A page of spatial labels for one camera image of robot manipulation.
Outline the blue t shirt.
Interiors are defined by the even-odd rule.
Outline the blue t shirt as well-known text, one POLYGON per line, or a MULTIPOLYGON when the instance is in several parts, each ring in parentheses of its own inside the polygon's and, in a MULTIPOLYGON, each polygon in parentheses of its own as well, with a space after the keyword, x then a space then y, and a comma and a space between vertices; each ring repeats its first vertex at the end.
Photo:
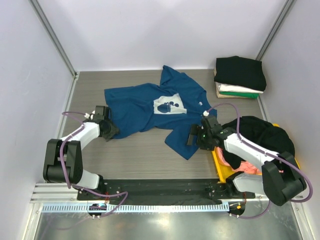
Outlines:
POLYGON ((171 130, 165 143, 189 160, 198 147, 187 145, 193 124, 199 125, 205 111, 217 116, 206 90, 184 72, 163 66, 160 83, 109 88, 104 91, 111 120, 119 128, 115 139, 123 139, 153 128, 171 130))

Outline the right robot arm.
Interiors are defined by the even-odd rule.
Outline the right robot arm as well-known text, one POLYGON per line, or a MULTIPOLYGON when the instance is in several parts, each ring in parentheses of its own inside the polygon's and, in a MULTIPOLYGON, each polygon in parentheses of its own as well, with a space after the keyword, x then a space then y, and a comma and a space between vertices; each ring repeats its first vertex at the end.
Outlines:
POLYGON ((206 115, 200 124, 191 125, 186 144, 208 151, 220 147, 261 172, 260 175, 240 172, 229 177, 225 192, 231 198, 251 192, 265 195, 273 204, 282 206, 294 202, 305 190, 311 190, 309 180, 292 154, 287 151, 278 153, 253 143, 240 134, 239 128, 222 127, 213 115, 206 115))

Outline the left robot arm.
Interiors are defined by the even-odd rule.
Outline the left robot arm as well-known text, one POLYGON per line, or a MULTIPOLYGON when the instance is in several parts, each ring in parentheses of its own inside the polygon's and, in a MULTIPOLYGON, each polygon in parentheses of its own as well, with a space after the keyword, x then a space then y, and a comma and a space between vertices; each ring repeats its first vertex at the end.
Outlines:
POLYGON ((84 170, 82 150, 97 138, 113 139, 120 130, 112 122, 108 106, 97 105, 92 113, 83 116, 85 120, 80 122, 79 128, 65 137, 48 141, 43 178, 49 183, 66 183, 68 187, 88 189, 91 197, 101 200, 106 194, 104 179, 84 170))

